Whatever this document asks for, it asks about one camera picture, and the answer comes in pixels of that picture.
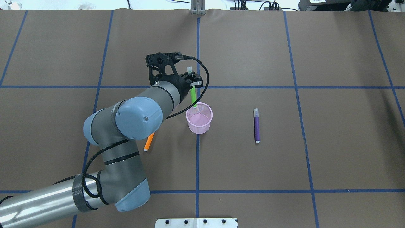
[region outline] black clamp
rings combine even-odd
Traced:
[[[174,64],[189,59],[189,56],[184,56],[180,52],[161,53],[147,55],[145,58],[146,66],[149,68],[149,82],[152,85],[158,85],[160,81],[166,81],[173,84],[180,94],[180,102],[186,97],[188,91],[195,86],[196,88],[204,87],[203,78],[194,71],[191,73],[185,72],[178,75]],[[166,73],[166,66],[170,66],[173,74]]]

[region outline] blue tape line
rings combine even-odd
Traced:
[[[199,213],[199,192],[200,191],[200,135],[197,134],[196,146],[196,218],[200,216]]]
[[[23,20],[21,21],[20,29],[18,30],[17,36],[15,37],[13,47],[11,48],[9,58],[7,59],[6,66],[4,67],[3,75],[0,79],[0,86],[3,84],[4,78],[6,77],[7,68],[9,67],[11,57],[13,56],[15,46],[17,45],[18,37],[20,36],[21,30],[23,29],[25,19],[27,18],[28,10],[26,10]]]
[[[200,18],[197,18],[197,59],[200,59]],[[197,63],[197,74],[200,74],[200,64]],[[196,137],[196,218],[200,217],[200,135]]]
[[[295,96],[296,96],[296,99],[297,99],[298,114],[299,114],[299,116],[300,116],[301,132],[302,132],[302,135],[303,135],[304,145],[305,145],[305,156],[306,156],[306,159],[307,159],[307,169],[308,169],[309,186],[310,186],[310,188],[311,188],[313,214],[314,214],[314,217],[315,217],[315,225],[316,225],[316,228],[319,228],[318,211],[317,211],[317,209],[316,209],[315,194],[314,194],[314,192],[313,192],[311,165],[310,165],[310,163],[309,163],[307,139],[306,139],[306,137],[305,137],[304,121],[303,121],[303,117],[302,117],[301,103],[300,103],[300,98],[299,98],[299,94],[298,94],[298,86],[297,86],[297,80],[296,80],[296,75],[295,75],[294,60],[293,60],[293,58],[292,58],[290,34],[289,34],[289,32],[288,32],[287,15],[286,15],[286,12],[285,12],[285,11],[283,12],[283,14],[284,14],[284,23],[285,23],[285,26],[286,26],[288,51],[289,51],[289,53],[290,53],[290,62],[291,62],[292,77],[293,77],[293,79],[294,79]]]
[[[320,189],[315,193],[405,192],[405,189]]]
[[[200,18],[197,18],[197,59],[200,59]],[[197,74],[200,74],[199,63],[197,63]]]
[[[146,89],[150,86],[0,86],[0,88],[101,88]],[[295,86],[208,86],[209,89],[295,89]],[[298,89],[405,89],[405,86],[297,86]]]
[[[24,194],[31,190],[0,190],[0,194]],[[152,190],[151,194],[195,194],[194,190]],[[298,190],[199,190],[200,194],[294,194],[294,193],[364,193],[405,192],[405,189],[298,189]]]
[[[151,194],[195,194],[194,190],[152,190]]]
[[[97,88],[97,86],[0,86],[0,88],[77,89],[77,88]]]
[[[369,17],[370,17],[370,22],[371,22],[371,28],[373,29],[373,33],[374,33],[375,42],[377,44],[378,51],[380,52],[381,59],[382,59],[382,62],[384,64],[385,72],[387,73],[387,76],[388,76],[388,80],[390,81],[390,85],[392,87],[392,93],[394,94],[396,105],[398,106],[399,114],[401,115],[401,118],[402,118],[402,123],[405,126],[404,114],[402,112],[401,105],[399,104],[398,97],[396,96],[396,92],[395,92],[395,89],[394,89],[394,84],[392,83],[391,75],[390,75],[390,72],[388,71],[388,67],[387,67],[387,64],[385,62],[385,58],[384,58],[384,55],[383,55],[382,50],[381,50],[381,46],[380,46],[378,38],[377,38],[377,33],[375,32],[373,17],[371,16],[371,11],[370,10],[369,10]]]
[[[294,86],[208,86],[209,89],[294,89]]]
[[[96,109],[97,109],[98,95],[100,94],[102,73],[104,71],[104,62],[105,62],[105,56],[107,55],[108,41],[109,41],[110,32],[111,32],[111,24],[113,23],[113,15],[114,15],[114,11],[111,10],[110,23],[108,25],[108,32],[107,32],[107,38],[105,40],[104,54],[103,54],[102,62],[101,62],[100,77],[98,79],[96,98],[94,99],[93,113],[95,113]],[[84,167],[86,166],[86,163],[87,163],[87,157],[89,155],[89,148],[90,148],[90,143],[89,143],[89,141],[87,141],[86,151],[84,153],[84,159],[83,159],[82,172],[83,172]]]
[[[391,86],[297,86],[299,89],[391,89]]]
[[[119,88],[128,88],[128,89],[147,89],[151,86],[100,86],[100,88],[106,89],[119,89]]]
[[[89,156],[89,149],[90,149],[90,142],[87,141],[87,144],[86,144],[86,151],[84,152],[83,166],[82,166],[82,168],[81,168],[81,171],[82,171],[82,172],[83,172],[84,167],[86,166],[86,163],[87,163],[87,157]]]
[[[24,194],[31,190],[0,190],[0,194]]]
[[[107,55],[108,41],[109,41],[109,39],[110,39],[110,32],[111,32],[111,24],[113,23],[113,15],[114,15],[114,11],[111,10],[110,24],[108,25],[107,38],[106,38],[106,40],[105,40],[104,54],[103,54],[102,62],[101,62],[100,76],[99,76],[99,78],[98,78],[98,85],[97,85],[96,99],[94,100],[93,113],[95,113],[95,112],[96,112],[96,109],[97,109],[98,95],[100,94],[102,73],[103,73],[103,71],[104,71],[105,56]]]
[[[311,190],[200,190],[200,194],[311,193]]]
[[[76,219],[77,219],[77,215],[73,216],[72,228],[76,227]]]

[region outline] white metal plate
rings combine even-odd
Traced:
[[[237,218],[158,219],[155,228],[238,228]]]

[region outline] cable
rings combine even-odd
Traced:
[[[263,5],[264,5],[266,2],[268,2],[268,3],[269,3],[269,8],[270,8],[271,2],[269,2],[269,1],[265,1],[265,2],[263,2],[263,4],[260,6],[259,11],[262,9]]]
[[[83,172],[81,173],[81,174],[82,174],[82,176],[81,176],[81,184],[82,184],[82,186],[83,186],[84,191],[87,193],[87,195],[89,195],[89,196],[92,197],[92,198],[98,198],[98,197],[100,197],[100,195],[101,195],[101,185],[100,185],[100,187],[98,186],[98,184],[100,183],[100,180],[98,180],[98,179],[95,178],[94,176],[91,176],[91,175],[89,175],[89,174],[87,173],[87,170],[89,169],[90,164],[94,161],[94,159],[95,159],[97,156],[99,156],[99,155],[102,154],[103,152],[105,152],[105,151],[107,151],[107,150],[109,150],[109,149],[111,149],[111,148],[114,148],[114,147],[116,147],[116,146],[119,146],[119,145],[121,145],[121,144],[123,144],[123,143],[126,143],[126,142],[128,142],[128,141],[129,141],[128,139],[124,139],[124,140],[121,140],[121,141],[119,141],[119,142],[113,143],[113,144],[111,144],[110,146],[108,146],[108,147],[106,147],[106,148],[104,148],[104,149],[98,151],[97,153],[95,153],[95,154],[89,159],[89,161],[87,162],[86,166],[85,166],[84,169],[83,169]],[[92,177],[94,177],[93,180],[96,181],[96,184],[98,183],[98,184],[97,184],[97,194],[96,194],[96,195],[94,195],[93,193],[91,193],[90,190],[89,190],[89,188],[87,187],[87,184],[86,184],[86,177],[91,178],[91,179],[93,179]]]
[[[0,204],[1,204],[3,201],[5,201],[6,199],[9,199],[9,198],[11,198],[11,197],[13,197],[13,196],[6,196],[6,197],[4,197],[2,200],[0,200]]]
[[[298,11],[298,10],[293,9],[293,8],[277,8],[277,9],[275,9],[275,10],[280,10],[280,9],[292,9],[292,10]]]
[[[177,0],[171,0],[172,2],[184,2],[184,1],[177,1]]]
[[[75,178],[75,176],[66,177],[65,179],[62,179],[62,180],[54,183],[53,185],[56,185],[56,184],[59,184],[59,183],[62,183],[62,182],[65,182],[65,181],[68,181],[68,180],[71,180],[71,179],[74,179],[74,178]]]
[[[208,70],[207,70],[207,68],[205,67],[205,65],[204,65],[200,60],[198,60],[196,57],[193,57],[193,56],[185,56],[185,57],[186,57],[186,59],[193,59],[193,60],[195,60],[196,62],[198,62],[198,63],[204,68],[205,73],[206,73],[206,75],[207,75],[207,83],[205,84],[204,90],[202,91],[201,95],[198,97],[198,99],[197,99],[194,103],[192,103],[192,104],[191,104],[190,106],[188,106],[187,108],[185,108],[185,109],[179,111],[178,113],[168,116],[166,119],[169,119],[169,118],[172,118],[172,117],[174,117],[174,116],[177,116],[177,115],[179,115],[179,114],[181,114],[181,113],[187,111],[189,108],[193,107],[195,104],[197,104],[197,102],[200,101],[200,99],[202,98],[202,96],[204,95],[205,91],[206,91],[207,88],[208,88],[209,74],[208,74]]]

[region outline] pink mesh cup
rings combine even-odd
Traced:
[[[192,132],[203,134],[211,125],[212,110],[207,104],[198,102],[197,108],[191,107],[185,112],[185,117]]]

